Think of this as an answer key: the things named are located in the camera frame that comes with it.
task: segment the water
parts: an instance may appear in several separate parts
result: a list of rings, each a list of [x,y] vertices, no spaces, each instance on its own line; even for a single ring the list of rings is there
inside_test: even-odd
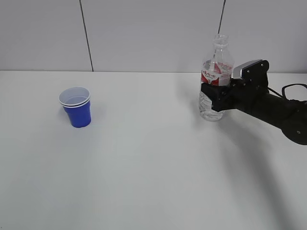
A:
[[[211,109],[212,101],[202,91],[200,91],[199,109],[200,115],[208,121],[221,120],[225,111],[214,111]]]
[[[228,85],[231,78],[232,66],[229,64],[208,60],[203,65],[201,71],[201,83],[207,83],[216,86]],[[224,115],[224,111],[214,111],[212,101],[202,91],[200,91],[199,109],[200,115],[208,121],[218,121]]]

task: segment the white table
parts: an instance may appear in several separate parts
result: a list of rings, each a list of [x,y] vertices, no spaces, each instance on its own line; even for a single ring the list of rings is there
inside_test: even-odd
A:
[[[307,74],[270,74],[270,86]],[[0,72],[1,230],[303,230],[307,147],[232,111],[198,112],[199,74]],[[58,102],[91,91],[92,122]],[[303,87],[289,98],[304,100]]]

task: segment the stacked cups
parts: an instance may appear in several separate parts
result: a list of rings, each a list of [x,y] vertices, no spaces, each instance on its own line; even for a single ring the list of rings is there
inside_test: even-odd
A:
[[[90,92],[83,87],[73,87],[59,95],[59,102],[67,113],[71,125],[76,128],[91,123]]]

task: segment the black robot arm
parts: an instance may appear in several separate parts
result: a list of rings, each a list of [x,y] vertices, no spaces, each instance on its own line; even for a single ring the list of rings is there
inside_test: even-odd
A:
[[[270,94],[268,69],[266,60],[250,61],[234,69],[229,86],[203,83],[201,91],[212,100],[213,110],[238,109],[280,128],[295,143],[307,145],[307,101],[288,100],[285,87],[283,96]]]

